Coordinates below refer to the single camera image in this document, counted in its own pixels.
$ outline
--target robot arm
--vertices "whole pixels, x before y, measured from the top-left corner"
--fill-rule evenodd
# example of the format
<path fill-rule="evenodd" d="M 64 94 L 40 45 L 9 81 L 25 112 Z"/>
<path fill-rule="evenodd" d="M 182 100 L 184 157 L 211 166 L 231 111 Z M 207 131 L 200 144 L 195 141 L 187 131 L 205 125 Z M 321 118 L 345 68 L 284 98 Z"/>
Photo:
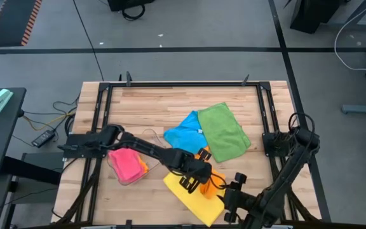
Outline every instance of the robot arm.
<path fill-rule="evenodd" d="M 115 150 L 130 148 L 159 160 L 159 162 L 175 174 L 182 176 L 180 184 L 192 193 L 196 187 L 210 179 L 212 166 L 205 162 L 211 156 L 205 150 L 200 151 L 200 159 L 183 149 L 162 148 L 125 132 L 120 125 L 107 125 L 99 133 L 83 134 L 78 137 L 78 145 L 59 146 L 62 150 Z"/>
<path fill-rule="evenodd" d="M 265 188 L 256 197 L 243 193 L 242 184 L 247 177 L 243 174 L 236 174 L 236 182 L 231 182 L 226 189 L 222 201 L 224 207 L 229 212 L 226 213 L 224 220 L 230 223 L 236 221 L 236 210 L 242 208 L 248 211 L 248 214 L 241 228 L 260 229 L 262 226 L 270 226 L 281 216 L 284 206 L 285 194 L 289 191 L 293 181 L 300 173 L 305 163 L 309 162 L 313 153 L 319 148 L 319 136 L 314 131 L 304 128 L 292 128 L 289 133 L 277 133 L 287 135 L 292 139 L 290 143 L 293 149 L 289 158 L 278 174 L 278 178 L 273 184 Z"/>

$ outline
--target black floor mat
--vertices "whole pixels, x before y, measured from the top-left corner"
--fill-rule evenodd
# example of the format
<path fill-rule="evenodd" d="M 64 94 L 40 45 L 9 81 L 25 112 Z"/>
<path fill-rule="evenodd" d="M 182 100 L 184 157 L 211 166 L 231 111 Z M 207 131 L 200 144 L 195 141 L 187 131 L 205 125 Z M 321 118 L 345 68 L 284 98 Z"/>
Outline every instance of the black floor mat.
<path fill-rule="evenodd" d="M 25 46 L 42 0 L 5 0 L 0 9 L 0 47 Z"/>

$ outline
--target gray floor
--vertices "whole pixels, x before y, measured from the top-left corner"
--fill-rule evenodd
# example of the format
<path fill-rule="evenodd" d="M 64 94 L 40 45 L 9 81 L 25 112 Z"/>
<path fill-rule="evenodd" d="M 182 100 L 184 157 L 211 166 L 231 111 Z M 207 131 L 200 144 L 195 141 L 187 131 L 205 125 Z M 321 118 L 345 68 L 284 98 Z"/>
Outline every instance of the gray floor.
<path fill-rule="evenodd" d="M 76 2 L 95 48 L 279 47 L 265 0 L 156 0 L 136 22 L 111 13 L 98 0 Z M 314 35 L 289 29 L 294 6 L 283 9 L 285 2 L 275 0 L 288 47 L 332 47 L 336 29 L 322 26 Z M 332 20 L 345 20 L 360 2 L 343 6 Z M 342 33 L 339 45 L 366 46 L 366 31 Z M 72 0 L 44 0 L 29 44 L 14 49 L 89 47 Z M 365 53 L 341 56 L 352 66 L 366 67 Z M 100 53 L 97 57 L 106 80 L 117 80 L 125 71 L 143 81 L 241 80 L 247 74 L 250 80 L 288 80 L 281 53 Z M 315 119 L 322 138 L 317 157 L 332 220 L 366 224 L 366 115 L 340 112 L 341 104 L 366 104 L 363 72 L 348 70 L 333 53 L 291 53 L 290 60 L 305 112 Z M 99 80 L 90 53 L 0 55 L 0 87 L 27 88 L 26 111 L 53 111 L 54 101 L 73 101 L 83 81 Z M 53 118 L 29 116 L 40 121 Z M 14 134 L 30 142 L 40 133 L 19 119 Z M 20 158 L 23 152 L 57 151 L 56 145 L 65 141 L 63 128 L 59 134 L 57 142 L 41 149 L 12 139 L 8 155 Z M 51 207 L 19 206 L 13 222 L 45 225 Z"/>

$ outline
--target green object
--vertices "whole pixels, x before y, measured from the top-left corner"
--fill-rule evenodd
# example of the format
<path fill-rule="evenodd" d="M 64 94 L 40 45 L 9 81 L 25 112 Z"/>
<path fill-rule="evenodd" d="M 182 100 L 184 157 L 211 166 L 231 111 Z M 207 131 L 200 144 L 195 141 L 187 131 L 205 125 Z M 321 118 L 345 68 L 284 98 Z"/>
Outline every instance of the green object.
<path fill-rule="evenodd" d="M 251 146 L 225 102 L 198 111 L 198 119 L 215 161 L 239 157 Z"/>

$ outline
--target cloth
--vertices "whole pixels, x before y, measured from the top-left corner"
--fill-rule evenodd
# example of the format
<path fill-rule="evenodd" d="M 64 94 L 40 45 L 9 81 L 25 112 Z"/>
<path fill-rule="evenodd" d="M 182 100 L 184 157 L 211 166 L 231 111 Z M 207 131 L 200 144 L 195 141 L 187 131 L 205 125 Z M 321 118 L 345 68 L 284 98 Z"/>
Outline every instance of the cloth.
<path fill-rule="evenodd" d="M 197 111 L 192 111 L 178 127 L 171 128 L 163 134 L 165 140 L 173 148 L 184 149 L 196 154 L 201 148 L 207 146 L 197 114 Z"/>
<path fill-rule="evenodd" d="M 129 184 L 145 174 L 145 168 L 138 156 L 138 152 L 132 149 L 121 148 L 109 152 L 112 166 L 121 184 Z"/>
<path fill-rule="evenodd" d="M 142 168 L 144 169 L 144 173 L 149 172 L 149 168 L 147 167 L 146 163 L 142 159 L 140 159 L 139 156 L 138 156 L 138 159 L 139 159 L 140 166 L 142 166 Z"/>
<path fill-rule="evenodd" d="M 204 149 L 207 151 L 210 151 L 210 148 L 208 146 Z M 195 159 L 199 159 L 200 155 L 195 155 L 194 157 L 195 157 Z M 215 169 L 212 169 L 212 173 L 223 178 L 223 180 L 226 179 L 226 176 L 224 174 L 217 172 Z M 217 176 L 212 175 L 210 177 L 210 179 L 207 181 L 207 183 L 199 185 L 200 193 L 203 194 L 204 197 L 207 199 L 214 198 L 216 196 L 217 192 L 219 191 L 219 189 L 217 187 L 224 184 L 224 181 Z"/>
<path fill-rule="evenodd" d="M 201 194 L 200 189 L 196 188 L 192 194 L 180 185 L 182 177 L 169 173 L 163 182 L 176 195 L 177 198 L 205 225 L 210 227 L 213 222 L 221 215 L 224 210 L 224 203 L 217 195 L 224 196 L 224 190 L 218 190 L 212 198 L 206 198 Z"/>
<path fill-rule="evenodd" d="M 225 102 L 198 111 L 198 119 L 216 162 L 245 153 L 251 142 Z"/>

